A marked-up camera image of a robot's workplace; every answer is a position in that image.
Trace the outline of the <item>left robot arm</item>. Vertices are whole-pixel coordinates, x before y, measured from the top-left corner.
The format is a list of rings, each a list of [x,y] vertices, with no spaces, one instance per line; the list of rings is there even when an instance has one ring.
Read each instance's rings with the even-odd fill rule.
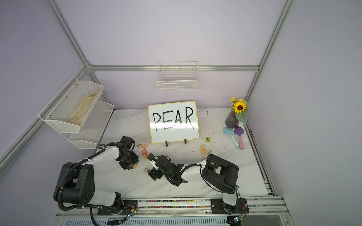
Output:
[[[119,142],[107,145],[99,144],[95,154],[62,166],[53,199],[62,211],[78,207],[111,209],[121,212],[125,207],[119,192],[107,191],[96,187],[95,174],[111,162],[117,162],[123,170],[131,170],[139,162],[133,151],[135,141],[123,136]]]

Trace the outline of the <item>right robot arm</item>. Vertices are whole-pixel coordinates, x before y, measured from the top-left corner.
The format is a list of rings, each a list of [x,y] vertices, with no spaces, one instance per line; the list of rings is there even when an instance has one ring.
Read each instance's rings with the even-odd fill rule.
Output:
[[[235,207],[238,202],[237,179],[239,167],[214,154],[193,164],[174,164],[165,155],[149,154],[147,160],[153,168],[148,175],[154,180],[165,177],[166,180],[179,187],[183,183],[202,179],[212,190],[223,194],[222,201],[226,206]]]

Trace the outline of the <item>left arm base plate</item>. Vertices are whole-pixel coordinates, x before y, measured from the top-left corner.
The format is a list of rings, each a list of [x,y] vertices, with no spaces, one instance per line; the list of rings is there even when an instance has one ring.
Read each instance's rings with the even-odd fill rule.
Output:
[[[136,211],[138,208],[137,200],[122,200],[120,205],[113,206],[101,206],[98,209],[98,216],[126,216],[132,212]]]

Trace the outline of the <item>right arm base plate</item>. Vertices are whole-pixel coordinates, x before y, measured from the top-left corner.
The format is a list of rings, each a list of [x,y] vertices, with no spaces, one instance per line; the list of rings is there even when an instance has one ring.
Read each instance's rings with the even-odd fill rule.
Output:
[[[211,199],[210,204],[213,214],[249,214],[247,200],[243,198],[238,198],[234,206],[226,204],[223,199]]]

